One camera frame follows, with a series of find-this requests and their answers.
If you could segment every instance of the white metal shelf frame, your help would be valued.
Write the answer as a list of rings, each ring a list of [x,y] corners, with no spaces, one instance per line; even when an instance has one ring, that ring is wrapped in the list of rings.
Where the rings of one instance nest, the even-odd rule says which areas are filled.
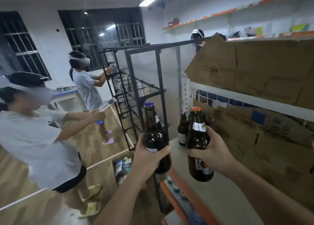
[[[193,106],[193,99],[196,98],[197,90],[203,90],[205,92],[220,95],[220,96],[234,99],[240,102],[252,104],[254,106],[262,107],[262,108],[279,112],[288,116],[294,116],[300,119],[314,122],[313,110],[302,108],[302,107],[297,107],[297,106],[293,106],[293,105],[289,105],[285,103],[275,102],[275,101],[271,101],[271,100],[267,100],[263,98],[258,98],[258,97],[254,97],[254,96],[250,96],[246,94],[241,94],[241,93],[237,93],[233,91],[228,91],[221,88],[214,88],[211,86],[194,83],[194,82],[191,82],[190,80],[188,80],[186,84],[186,91],[187,91],[188,97],[186,100],[183,101],[184,109],[186,108],[185,103],[187,103],[188,105],[188,110]]]

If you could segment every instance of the white t-shirt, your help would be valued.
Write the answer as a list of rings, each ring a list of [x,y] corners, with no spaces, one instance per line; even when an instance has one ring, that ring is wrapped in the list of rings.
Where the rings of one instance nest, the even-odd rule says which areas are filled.
[[[55,141],[67,112],[41,107],[29,117],[0,112],[0,144],[28,164],[29,179],[40,188],[54,189],[80,173],[81,162],[74,146]]]
[[[93,76],[84,70],[77,71],[73,69],[73,80],[87,109],[98,109],[102,104],[102,100],[97,88],[94,87],[95,80]]]

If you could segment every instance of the orange bottle cap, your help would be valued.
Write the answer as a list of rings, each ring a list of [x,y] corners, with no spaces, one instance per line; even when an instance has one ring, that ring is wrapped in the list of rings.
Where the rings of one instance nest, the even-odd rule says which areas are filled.
[[[192,111],[192,112],[201,111],[201,107],[192,107],[192,108],[191,108],[191,111]]]

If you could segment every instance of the yellow slipper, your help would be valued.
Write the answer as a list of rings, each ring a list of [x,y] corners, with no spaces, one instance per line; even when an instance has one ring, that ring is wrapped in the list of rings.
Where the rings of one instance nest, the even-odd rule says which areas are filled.
[[[86,214],[80,213],[78,216],[78,219],[83,219],[83,218],[90,217],[90,216],[93,216],[93,215],[96,215],[97,213],[99,213],[99,211],[101,210],[101,205],[100,205],[100,208],[98,210],[96,210],[97,203],[100,203],[100,202],[88,203]]]
[[[85,199],[82,199],[83,202],[86,202],[87,200],[89,200],[91,197],[93,197],[94,195],[98,194],[101,190],[101,185],[100,184],[95,184],[92,186],[89,186],[89,196],[87,196]]]

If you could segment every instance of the hand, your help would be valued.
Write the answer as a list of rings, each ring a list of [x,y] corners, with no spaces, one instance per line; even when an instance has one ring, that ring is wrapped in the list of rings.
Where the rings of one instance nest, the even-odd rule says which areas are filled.
[[[112,72],[112,68],[111,67],[106,68],[106,74],[111,74],[111,72]]]
[[[106,114],[105,112],[91,111],[90,118],[93,120],[93,122],[103,121],[106,118]]]
[[[156,153],[148,152],[143,145],[143,139],[144,133],[139,136],[131,169],[139,177],[141,183],[149,179],[157,168],[159,161],[170,153],[169,145]]]
[[[210,136],[210,142],[205,150],[190,149],[187,155],[202,159],[208,167],[225,176],[235,165],[237,160],[231,155],[224,140],[209,126],[206,131]]]

